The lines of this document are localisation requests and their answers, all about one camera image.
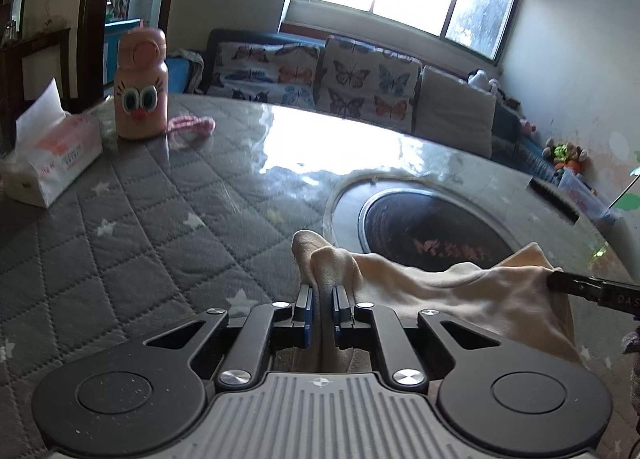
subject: gray ribbed panel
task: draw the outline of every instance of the gray ribbed panel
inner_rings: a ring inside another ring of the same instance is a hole
[[[314,380],[330,381],[319,387]],[[63,459],[53,454],[50,459]],[[488,459],[451,435],[416,394],[373,374],[271,373],[257,389],[222,394],[201,425],[148,459]],[[580,455],[579,459],[594,459]]]

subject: wooden door frame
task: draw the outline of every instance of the wooden door frame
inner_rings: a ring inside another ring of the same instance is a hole
[[[160,28],[166,31],[171,0],[162,0]],[[104,58],[104,17],[107,0],[80,0],[78,12],[78,43],[76,47],[76,73],[78,99],[73,112],[82,111],[103,97],[102,60]]]

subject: tissue pack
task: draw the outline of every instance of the tissue pack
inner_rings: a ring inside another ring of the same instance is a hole
[[[0,161],[4,191],[48,208],[101,153],[97,118],[62,110],[53,81],[16,121],[15,150]]]

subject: sofa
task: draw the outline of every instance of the sofa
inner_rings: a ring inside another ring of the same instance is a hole
[[[350,38],[214,29],[199,91],[371,122],[553,182],[542,149],[495,97],[420,60]]]

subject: metal screw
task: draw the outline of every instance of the metal screw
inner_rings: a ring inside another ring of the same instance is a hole
[[[240,371],[239,369],[231,369],[230,371],[224,371],[220,373],[218,377],[221,383],[225,385],[244,385],[251,381],[251,374],[247,371]]]
[[[394,374],[394,381],[400,385],[418,385],[424,381],[424,374],[415,369],[402,369]]]

